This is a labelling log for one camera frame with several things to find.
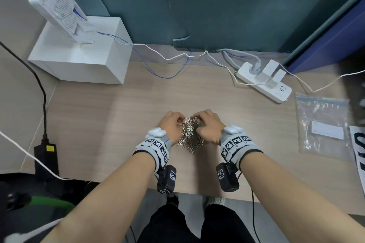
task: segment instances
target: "wooden desk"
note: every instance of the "wooden desk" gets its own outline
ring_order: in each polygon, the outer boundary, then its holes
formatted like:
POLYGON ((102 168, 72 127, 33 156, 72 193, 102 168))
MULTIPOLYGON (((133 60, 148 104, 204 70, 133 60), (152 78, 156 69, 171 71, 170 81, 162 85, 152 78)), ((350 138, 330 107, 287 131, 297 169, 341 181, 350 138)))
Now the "wooden desk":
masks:
MULTIPOLYGON (((181 66, 151 67, 168 76, 181 66)), ((319 88, 337 75, 299 76, 319 88)), ((304 93, 294 77, 285 77, 284 82, 293 92, 304 93)), ((341 83, 317 95, 346 96, 341 83)), ((268 156, 345 212, 365 215, 355 163, 299 153, 294 94, 286 103, 275 104, 251 87, 234 87, 227 70, 213 66, 188 65, 180 75, 168 80, 152 75, 141 62, 130 62, 124 85, 60 81, 48 108, 48 135, 57 144, 60 175, 101 182, 132 155, 135 146, 167 111, 190 116, 208 108, 217 112, 225 124, 244 127, 268 156)), ((215 167, 222 161, 215 146, 207 145, 196 154, 173 147, 169 163, 177 169, 175 190, 251 200, 244 176, 240 177, 238 191, 221 191, 215 167)), ((33 161, 27 158, 23 171, 33 169, 33 161)), ((154 177, 150 187, 156 188, 154 177)))

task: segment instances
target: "white power strip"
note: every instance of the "white power strip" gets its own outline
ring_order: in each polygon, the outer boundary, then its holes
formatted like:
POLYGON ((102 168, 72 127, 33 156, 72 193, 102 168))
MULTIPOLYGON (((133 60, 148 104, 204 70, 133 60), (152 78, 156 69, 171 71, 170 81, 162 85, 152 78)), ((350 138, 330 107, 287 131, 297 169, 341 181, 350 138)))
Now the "white power strip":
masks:
POLYGON ((285 76, 285 71, 282 69, 278 70, 273 77, 271 76, 278 65, 278 62, 271 60, 261 73, 254 75, 250 73, 253 65, 245 62, 236 75, 242 81, 254 84, 253 88, 281 104, 288 100, 292 89, 281 82, 281 79, 285 76))

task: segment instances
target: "forearm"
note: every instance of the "forearm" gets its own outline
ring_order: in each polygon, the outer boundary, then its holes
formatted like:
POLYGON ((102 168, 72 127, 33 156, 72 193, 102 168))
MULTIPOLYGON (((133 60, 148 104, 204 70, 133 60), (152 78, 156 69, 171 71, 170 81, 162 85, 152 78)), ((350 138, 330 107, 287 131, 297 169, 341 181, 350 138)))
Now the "forearm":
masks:
POLYGON ((121 242, 155 169, 137 153, 100 183, 42 242, 121 242))
POLYGON ((364 242, 365 229, 263 153, 240 169, 290 242, 364 242))

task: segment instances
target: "plastic bag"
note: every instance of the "plastic bag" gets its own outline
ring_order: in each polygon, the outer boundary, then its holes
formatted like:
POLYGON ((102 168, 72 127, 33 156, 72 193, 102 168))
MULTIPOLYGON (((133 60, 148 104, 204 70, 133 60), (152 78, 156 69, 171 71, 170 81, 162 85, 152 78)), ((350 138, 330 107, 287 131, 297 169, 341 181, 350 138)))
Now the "plastic bag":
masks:
POLYGON ((299 152, 323 155, 345 161, 355 160, 348 124, 349 100, 321 98, 296 93, 295 103, 298 119, 299 152), (342 136, 338 135, 339 132, 341 133, 341 128, 343 130, 343 139, 342 136))

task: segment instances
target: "yellow label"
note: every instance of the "yellow label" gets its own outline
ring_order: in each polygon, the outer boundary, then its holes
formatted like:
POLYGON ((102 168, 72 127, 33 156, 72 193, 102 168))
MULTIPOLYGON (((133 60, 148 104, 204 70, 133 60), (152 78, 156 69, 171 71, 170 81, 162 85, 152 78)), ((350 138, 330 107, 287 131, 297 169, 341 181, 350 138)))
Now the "yellow label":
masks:
POLYGON ((47 152, 54 152, 54 146, 47 145, 47 152))

